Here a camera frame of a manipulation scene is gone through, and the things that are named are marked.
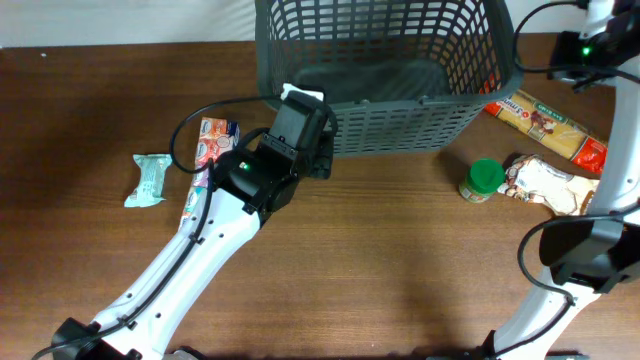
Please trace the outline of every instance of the white packet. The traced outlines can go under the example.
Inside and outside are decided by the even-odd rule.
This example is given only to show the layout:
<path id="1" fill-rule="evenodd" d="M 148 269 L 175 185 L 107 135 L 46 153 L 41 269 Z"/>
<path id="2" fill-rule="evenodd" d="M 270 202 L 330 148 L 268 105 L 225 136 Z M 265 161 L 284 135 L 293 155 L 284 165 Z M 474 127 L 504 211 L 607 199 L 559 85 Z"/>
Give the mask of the white packet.
<path id="1" fill-rule="evenodd" d="M 527 203 L 544 204 L 556 215 L 582 215 L 598 183 L 562 172 L 530 155 L 513 162 L 498 192 Z"/>

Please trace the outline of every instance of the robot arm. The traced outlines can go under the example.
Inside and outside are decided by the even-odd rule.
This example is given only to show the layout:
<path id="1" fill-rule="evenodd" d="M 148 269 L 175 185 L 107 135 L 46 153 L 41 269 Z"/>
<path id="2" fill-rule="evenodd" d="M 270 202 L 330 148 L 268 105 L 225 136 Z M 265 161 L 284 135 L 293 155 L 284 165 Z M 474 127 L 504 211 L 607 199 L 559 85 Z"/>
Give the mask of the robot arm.
<path id="1" fill-rule="evenodd" d="M 595 84 L 610 85 L 612 73 L 594 73 L 585 71 L 585 67 L 601 71 L 618 68 L 640 53 L 640 3 L 636 0 L 577 0 L 575 5 L 587 10 L 585 24 L 580 33 L 565 31 L 558 35 L 550 61 L 550 69 L 555 71 L 548 77 L 575 83 L 576 92 Z"/>
<path id="2" fill-rule="evenodd" d="M 182 318 L 222 265 L 289 203 L 300 180 L 329 177 L 337 123 L 324 95 L 286 85 L 282 98 L 274 125 L 261 134 L 255 151 L 239 144 L 218 159 L 209 180 L 209 191 L 215 191 L 200 197 L 191 221 L 142 276 L 91 325 L 68 319 L 53 344 L 115 331 L 66 346 L 54 353 L 55 360 L 162 359 Z M 327 121 L 331 131 L 325 131 Z"/>
<path id="3" fill-rule="evenodd" d="M 583 39 L 611 40 L 608 31 L 616 24 L 638 16 L 638 5 L 629 1 L 592 0 L 587 24 L 580 35 Z M 624 19 L 614 15 L 622 9 L 629 14 Z M 638 26 L 627 28 L 637 35 Z M 617 34 L 628 39 L 628 34 Z M 558 48 L 567 37 L 559 37 Z M 635 57 L 620 70 L 640 76 L 638 40 L 630 45 Z M 640 200 L 640 86 L 626 79 L 616 79 L 616 109 L 609 142 L 609 152 L 598 190 L 588 214 L 609 214 L 637 207 Z M 624 217 L 624 223 L 599 220 L 583 224 L 557 225 L 545 229 L 540 244 L 540 257 L 545 265 L 538 278 L 542 284 L 568 291 L 574 304 L 566 307 L 559 293 L 540 287 L 531 289 L 516 314 L 485 343 L 488 354 L 501 360 L 543 359 L 553 343 L 571 321 L 601 294 L 608 293 L 620 282 L 640 276 L 640 211 Z"/>

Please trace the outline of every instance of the packaged food box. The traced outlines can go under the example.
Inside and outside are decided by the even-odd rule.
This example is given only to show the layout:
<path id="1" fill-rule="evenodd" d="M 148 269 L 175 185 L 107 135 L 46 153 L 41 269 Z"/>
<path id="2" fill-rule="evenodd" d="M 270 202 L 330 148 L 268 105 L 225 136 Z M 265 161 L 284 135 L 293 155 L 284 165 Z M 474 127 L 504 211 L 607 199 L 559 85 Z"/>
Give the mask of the packaged food box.
<path id="1" fill-rule="evenodd" d="M 220 155 L 233 150 L 240 138 L 240 128 L 233 121 L 223 119 L 213 119 L 203 117 L 200 123 L 200 135 L 198 146 L 196 147 L 195 166 L 199 168 L 209 161 L 217 161 Z M 191 218 L 191 213 L 195 210 L 195 205 L 200 196 L 205 195 L 209 182 L 208 170 L 197 173 L 193 176 L 193 182 L 187 195 L 187 201 L 182 211 L 180 227 Z"/>

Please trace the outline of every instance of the snack bar wrapper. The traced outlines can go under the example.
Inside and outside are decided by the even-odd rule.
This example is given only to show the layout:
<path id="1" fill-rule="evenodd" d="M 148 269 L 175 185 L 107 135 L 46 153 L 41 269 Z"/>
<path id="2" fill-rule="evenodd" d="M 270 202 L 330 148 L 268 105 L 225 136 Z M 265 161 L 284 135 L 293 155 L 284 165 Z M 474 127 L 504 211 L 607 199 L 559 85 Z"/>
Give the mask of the snack bar wrapper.
<path id="1" fill-rule="evenodd" d="M 171 165 L 169 154 L 133 155 L 140 167 L 140 183 L 124 202 L 124 207 L 153 206 L 164 200 L 162 187 L 164 174 Z"/>

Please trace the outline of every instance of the food packaging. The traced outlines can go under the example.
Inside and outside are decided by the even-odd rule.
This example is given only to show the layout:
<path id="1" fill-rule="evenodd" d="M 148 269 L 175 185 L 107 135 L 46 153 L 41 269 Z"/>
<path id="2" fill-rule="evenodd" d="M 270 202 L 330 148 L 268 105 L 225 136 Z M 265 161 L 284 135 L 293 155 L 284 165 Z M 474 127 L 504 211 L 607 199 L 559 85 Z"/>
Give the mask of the food packaging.
<path id="1" fill-rule="evenodd" d="M 583 215 L 598 180 L 567 174 L 537 155 L 522 156 L 507 169 L 498 192 L 527 203 L 544 204 L 556 215 Z"/>
<path id="2" fill-rule="evenodd" d="M 203 117 L 196 147 L 195 167 L 200 168 L 206 165 L 209 159 L 213 159 L 216 162 L 220 155 L 233 150 L 238 144 L 239 138 L 240 127 L 237 123 L 224 119 Z M 180 227 L 191 218 L 191 213 L 195 210 L 195 205 L 200 196 L 206 195 L 208 182 L 208 169 L 193 176 L 187 201 L 180 218 Z"/>
<path id="3" fill-rule="evenodd" d="M 140 182 L 124 202 L 124 207 L 148 207 L 164 200 L 164 174 L 171 165 L 169 154 L 133 155 L 140 167 Z"/>
<path id="4" fill-rule="evenodd" d="M 469 169 L 458 186 L 460 195 L 471 203 L 482 203 L 497 191 L 504 181 L 504 169 L 493 159 L 480 159 Z"/>
<path id="5" fill-rule="evenodd" d="M 524 91 L 487 105 L 485 111 L 580 167 L 602 174 L 607 143 Z"/>

